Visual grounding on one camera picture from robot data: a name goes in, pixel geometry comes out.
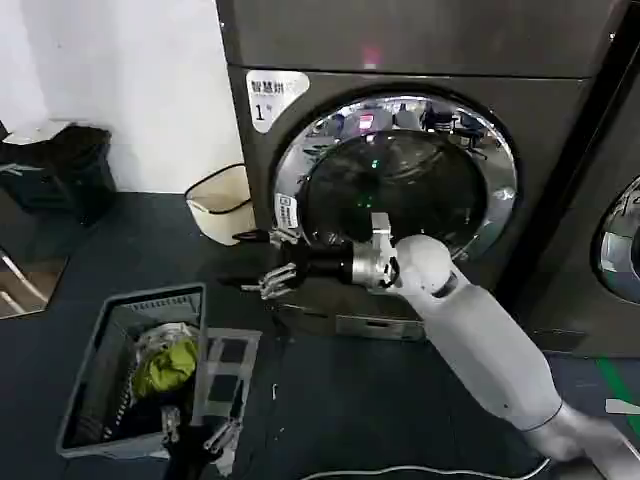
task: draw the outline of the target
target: trash bin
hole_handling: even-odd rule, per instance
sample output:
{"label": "trash bin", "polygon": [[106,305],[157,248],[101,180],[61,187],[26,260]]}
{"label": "trash bin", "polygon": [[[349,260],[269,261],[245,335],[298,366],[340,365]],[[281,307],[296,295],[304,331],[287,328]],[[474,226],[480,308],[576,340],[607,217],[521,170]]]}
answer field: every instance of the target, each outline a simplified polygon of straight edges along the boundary
{"label": "trash bin", "polygon": [[246,169],[235,163],[190,187],[185,198],[196,224],[207,237],[223,245],[238,243],[238,233],[255,229]]}

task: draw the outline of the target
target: sticker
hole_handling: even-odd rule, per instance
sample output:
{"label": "sticker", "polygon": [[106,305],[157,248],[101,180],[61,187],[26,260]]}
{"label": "sticker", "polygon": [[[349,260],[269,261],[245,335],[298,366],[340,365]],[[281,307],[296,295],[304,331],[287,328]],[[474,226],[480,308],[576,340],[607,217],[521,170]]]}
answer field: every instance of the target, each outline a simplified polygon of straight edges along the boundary
{"label": "sticker", "polygon": [[251,70],[247,73],[247,93],[253,128],[267,133],[282,112],[308,89],[309,77],[302,72]]}
{"label": "sticker", "polygon": [[276,193],[278,228],[298,228],[298,202],[295,198]]}

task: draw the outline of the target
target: green cloth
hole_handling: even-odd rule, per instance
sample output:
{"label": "green cloth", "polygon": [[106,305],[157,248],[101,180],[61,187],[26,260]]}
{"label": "green cloth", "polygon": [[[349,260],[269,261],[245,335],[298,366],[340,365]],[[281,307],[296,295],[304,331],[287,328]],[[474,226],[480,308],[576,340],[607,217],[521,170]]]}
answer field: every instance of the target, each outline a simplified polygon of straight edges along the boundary
{"label": "green cloth", "polygon": [[190,338],[151,355],[134,376],[135,395],[143,398],[154,392],[168,392],[180,387],[195,371],[197,361],[198,349]]}

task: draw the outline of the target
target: washing machine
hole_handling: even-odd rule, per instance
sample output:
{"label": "washing machine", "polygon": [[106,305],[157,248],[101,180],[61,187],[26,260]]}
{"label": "washing machine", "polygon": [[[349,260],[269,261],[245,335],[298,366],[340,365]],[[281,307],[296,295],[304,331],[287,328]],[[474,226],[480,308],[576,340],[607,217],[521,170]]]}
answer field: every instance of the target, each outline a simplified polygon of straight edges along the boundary
{"label": "washing machine", "polygon": [[585,173],[513,306],[547,350],[640,355],[640,3],[632,9],[632,62],[622,66]]}
{"label": "washing machine", "polygon": [[[219,1],[258,227],[333,246],[386,209],[396,239],[439,238],[492,289],[626,6]],[[280,303],[338,333],[421,332],[404,302],[322,280]]]}

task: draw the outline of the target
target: white cable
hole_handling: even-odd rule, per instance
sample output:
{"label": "white cable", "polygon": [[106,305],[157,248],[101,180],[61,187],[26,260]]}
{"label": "white cable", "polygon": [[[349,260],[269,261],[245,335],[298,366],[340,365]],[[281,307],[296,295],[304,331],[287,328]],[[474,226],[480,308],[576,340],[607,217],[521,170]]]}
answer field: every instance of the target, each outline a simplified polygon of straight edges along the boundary
{"label": "white cable", "polygon": [[336,470],[333,472],[320,472],[308,475],[300,480],[315,480],[316,478],[327,478],[347,475],[384,475],[385,473],[399,472],[404,470],[418,470],[421,472],[436,473],[438,475],[473,475],[481,478],[488,478],[490,480],[529,480],[530,478],[538,475],[549,465],[549,459],[547,458],[542,462],[535,470],[527,473],[522,477],[502,477],[500,475],[492,475],[491,473],[474,472],[473,470],[440,470],[438,468],[422,467],[420,465],[398,465],[396,467],[387,467],[381,470]]}

